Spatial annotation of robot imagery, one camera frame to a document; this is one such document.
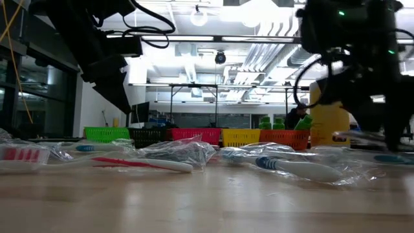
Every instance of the green object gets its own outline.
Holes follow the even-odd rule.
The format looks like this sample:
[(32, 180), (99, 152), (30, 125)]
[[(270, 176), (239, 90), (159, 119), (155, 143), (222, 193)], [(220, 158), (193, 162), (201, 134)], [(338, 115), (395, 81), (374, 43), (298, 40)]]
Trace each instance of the green object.
[(305, 118), (301, 119), (295, 127), (295, 130), (310, 130), (312, 126), (312, 117), (306, 115)]
[(272, 129), (272, 123), (262, 122), (259, 124), (259, 129)]
[(274, 119), (273, 129), (285, 129), (285, 124), (283, 123), (282, 118)]
[(116, 139), (130, 139), (127, 128), (85, 127), (86, 139), (109, 143)]
[(270, 117), (264, 116), (260, 119), (260, 123), (270, 123)]

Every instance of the wooden table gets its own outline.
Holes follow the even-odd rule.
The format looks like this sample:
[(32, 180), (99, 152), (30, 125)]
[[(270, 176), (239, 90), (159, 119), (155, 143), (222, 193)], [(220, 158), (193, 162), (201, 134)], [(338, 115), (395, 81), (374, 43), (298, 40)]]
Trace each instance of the wooden table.
[(0, 232), (414, 232), (414, 173), (358, 187), (251, 168), (0, 176)]

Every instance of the yellow cable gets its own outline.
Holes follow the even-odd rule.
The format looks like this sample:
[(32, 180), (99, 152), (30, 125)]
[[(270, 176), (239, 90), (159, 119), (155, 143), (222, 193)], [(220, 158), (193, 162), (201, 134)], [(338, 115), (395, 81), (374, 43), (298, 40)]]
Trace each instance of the yellow cable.
[(13, 68), (14, 68), (14, 72), (16, 74), (17, 83), (19, 84), (19, 90), (21, 92), (21, 99), (23, 100), (23, 103), (25, 105), (28, 119), (30, 120), (30, 123), (33, 124), (33, 119), (32, 119), (32, 116), (30, 115), (30, 111), (28, 110), (27, 103), (26, 103), (26, 100), (25, 100), (25, 96), (23, 94), (23, 89), (21, 88), (20, 75), (19, 75), (19, 72), (17, 71), (16, 59), (14, 58), (14, 52), (13, 52), (13, 46), (12, 46), (12, 38), (10, 37), (10, 32), (9, 32), (9, 28), (10, 28), (10, 25), (12, 24), (13, 18), (12, 18), (12, 20), (10, 20), (10, 24), (9, 24), (8, 21), (7, 21), (7, 14), (6, 14), (6, 3), (4, 1), (3, 1), (3, 14), (5, 15), (5, 21), (6, 21), (6, 25), (7, 25), (5, 33), (7, 34), (8, 45), (10, 46), (10, 51), (12, 53)]
[[(6, 7), (5, 7), (5, 1), (6, 0), (3, 0), (3, 8), (5, 9)], [(10, 19), (10, 24), (7, 24), (7, 17), (6, 17), (6, 14), (5, 14), (5, 17), (6, 17), (6, 29), (5, 29), (5, 31), (1, 34), (1, 36), (0, 36), (0, 42), (3, 40), (3, 38), (5, 37), (5, 35), (6, 35), (6, 33), (8, 33), (8, 31), (9, 31), (9, 29), (10, 29), (10, 27), (12, 26), (12, 23), (13, 23), (13, 21), (14, 21), (14, 19), (16, 18), (16, 16), (17, 16), (17, 14), (19, 13), (19, 10), (20, 10), (20, 8), (21, 8), (21, 5), (23, 4), (23, 2), (24, 2), (25, 0), (20, 0), (20, 3), (19, 3), (19, 6), (17, 7), (17, 9), (16, 9), (16, 11), (14, 12), (14, 14), (13, 14), (13, 16), (12, 16), (12, 18)]]

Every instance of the black basket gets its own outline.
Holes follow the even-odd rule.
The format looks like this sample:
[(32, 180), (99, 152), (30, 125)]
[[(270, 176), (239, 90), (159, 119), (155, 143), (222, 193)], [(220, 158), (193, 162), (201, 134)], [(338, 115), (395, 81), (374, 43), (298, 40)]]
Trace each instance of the black basket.
[(167, 129), (128, 128), (129, 136), (135, 141), (135, 148), (145, 148), (158, 142), (166, 141)]

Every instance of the plastic basket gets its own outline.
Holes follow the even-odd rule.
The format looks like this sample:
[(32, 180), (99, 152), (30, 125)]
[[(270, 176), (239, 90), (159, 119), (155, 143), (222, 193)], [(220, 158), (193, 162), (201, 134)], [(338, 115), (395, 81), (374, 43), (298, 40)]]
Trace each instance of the plastic basket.
[(129, 139), (127, 128), (85, 127), (86, 139), (109, 143), (116, 139)]
[(211, 145), (219, 145), (221, 129), (171, 129), (173, 140), (190, 139), (192, 137), (202, 135), (201, 140)]
[(239, 147), (259, 142), (260, 129), (223, 129), (223, 146)]
[(275, 142), (292, 147), (294, 150), (305, 150), (308, 146), (310, 131), (299, 130), (262, 130), (260, 142)]
[(135, 142), (135, 148), (145, 148), (167, 139), (167, 129), (136, 129), (129, 128), (129, 135)]

